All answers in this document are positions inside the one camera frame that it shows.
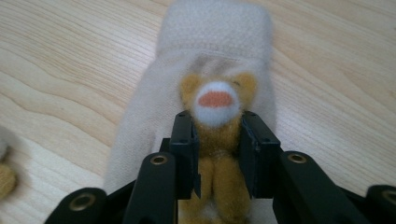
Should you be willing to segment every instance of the plush toy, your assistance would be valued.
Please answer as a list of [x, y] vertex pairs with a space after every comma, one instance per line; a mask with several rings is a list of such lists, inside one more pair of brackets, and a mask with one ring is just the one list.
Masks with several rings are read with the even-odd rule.
[[[6, 142], [0, 138], [0, 160], [7, 152]], [[0, 199], [6, 197], [16, 185], [16, 175], [7, 165], [0, 163]]]
[[180, 201], [180, 223], [211, 223], [203, 216], [213, 200], [215, 223], [246, 223], [248, 190], [237, 158], [241, 118], [256, 93], [256, 79], [248, 73], [234, 77], [188, 75], [181, 80], [183, 105], [190, 111], [200, 140], [198, 171], [201, 198]]

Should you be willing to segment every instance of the wooden table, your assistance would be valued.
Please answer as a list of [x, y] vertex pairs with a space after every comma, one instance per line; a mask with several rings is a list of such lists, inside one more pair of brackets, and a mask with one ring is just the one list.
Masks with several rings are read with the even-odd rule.
[[[171, 0], [0, 2], [0, 137], [19, 185], [0, 223], [101, 187]], [[396, 186], [396, 2], [252, 0], [274, 21], [276, 135], [363, 195]]]

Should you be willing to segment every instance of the teddy bear leg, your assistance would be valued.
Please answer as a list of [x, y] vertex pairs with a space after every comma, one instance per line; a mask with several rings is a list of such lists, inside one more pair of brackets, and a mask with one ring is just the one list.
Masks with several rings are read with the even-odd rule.
[[181, 210], [179, 223], [210, 223], [208, 218], [202, 217], [202, 212], [212, 195], [213, 161], [210, 158], [200, 158], [198, 172], [201, 174], [201, 198], [193, 193], [191, 199], [180, 200], [178, 205]]
[[247, 223], [250, 198], [238, 161], [232, 157], [220, 158], [215, 162], [213, 194], [220, 222]]

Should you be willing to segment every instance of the white fabric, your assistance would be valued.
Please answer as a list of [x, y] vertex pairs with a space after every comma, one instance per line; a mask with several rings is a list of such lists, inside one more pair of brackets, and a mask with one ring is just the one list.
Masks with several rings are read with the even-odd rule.
[[[170, 137], [175, 115], [183, 110], [178, 84], [189, 73], [203, 77], [254, 74], [258, 93], [250, 110], [274, 128], [276, 110], [268, 74], [271, 37], [269, 15], [256, 5], [233, 0], [180, 0], [170, 6], [157, 57], [143, 75], [120, 123], [105, 178], [107, 193], [136, 179], [141, 161], [158, 151], [163, 138]], [[252, 220], [256, 221], [252, 223], [273, 217], [271, 207], [262, 211], [263, 203], [254, 202]]]

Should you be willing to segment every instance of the brown fur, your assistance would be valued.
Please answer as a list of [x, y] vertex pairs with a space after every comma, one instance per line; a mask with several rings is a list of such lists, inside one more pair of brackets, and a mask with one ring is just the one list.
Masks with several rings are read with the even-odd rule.
[[[199, 199], [192, 194], [190, 200], [180, 202], [180, 208], [185, 213], [180, 223], [246, 223], [250, 199], [234, 154], [239, 142], [242, 113], [253, 100], [256, 80], [247, 73], [235, 77], [186, 76], [180, 84], [185, 108], [192, 110], [193, 99], [199, 88], [215, 80], [227, 81], [233, 86], [241, 108], [235, 118], [218, 128], [209, 128], [197, 120], [194, 121], [200, 139], [198, 170], [202, 176], [202, 197]], [[219, 218], [213, 221], [201, 216], [202, 210], [212, 198], [219, 213]]]

